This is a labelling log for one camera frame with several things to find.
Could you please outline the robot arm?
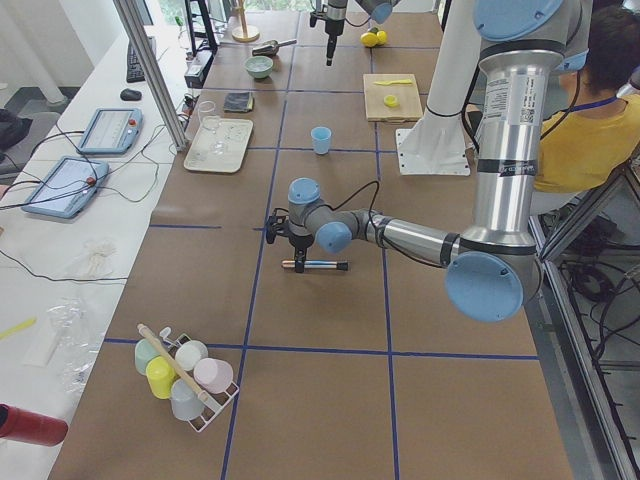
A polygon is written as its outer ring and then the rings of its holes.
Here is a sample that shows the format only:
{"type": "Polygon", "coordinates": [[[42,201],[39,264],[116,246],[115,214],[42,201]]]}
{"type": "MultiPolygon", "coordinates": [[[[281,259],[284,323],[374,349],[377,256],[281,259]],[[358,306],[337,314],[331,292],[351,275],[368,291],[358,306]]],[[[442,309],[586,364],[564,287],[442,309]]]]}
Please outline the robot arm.
{"type": "Polygon", "coordinates": [[[475,73],[485,75],[475,205],[466,230],[444,232],[373,208],[341,210],[322,199],[315,180],[299,178],[289,186],[287,214],[267,220],[267,241],[289,241],[296,271],[312,245],[337,253],[354,240],[368,241],[444,269],[449,299],[466,316],[512,317],[542,281],[528,220],[548,79],[584,64],[591,13],[588,1],[452,3],[426,110],[401,132],[397,147],[405,174],[464,167],[461,118],[475,73]]]}
{"type": "MultiPolygon", "coordinates": [[[[375,22],[384,23],[392,13],[396,1],[357,0],[356,3],[375,22]]],[[[314,28],[318,21],[325,23],[324,31],[328,35],[326,65],[331,66],[338,38],[343,34],[346,22],[347,0],[316,1],[312,6],[309,24],[314,28]]]]}

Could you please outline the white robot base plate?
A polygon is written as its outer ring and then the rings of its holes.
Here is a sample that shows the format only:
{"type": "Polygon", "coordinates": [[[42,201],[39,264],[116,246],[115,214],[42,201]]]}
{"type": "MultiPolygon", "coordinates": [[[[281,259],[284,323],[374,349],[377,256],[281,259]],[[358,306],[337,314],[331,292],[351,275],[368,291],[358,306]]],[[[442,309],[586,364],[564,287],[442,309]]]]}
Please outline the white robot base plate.
{"type": "Polygon", "coordinates": [[[469,176],[466,143],[461,127],[395,132],[401,175],[469,176]]]}

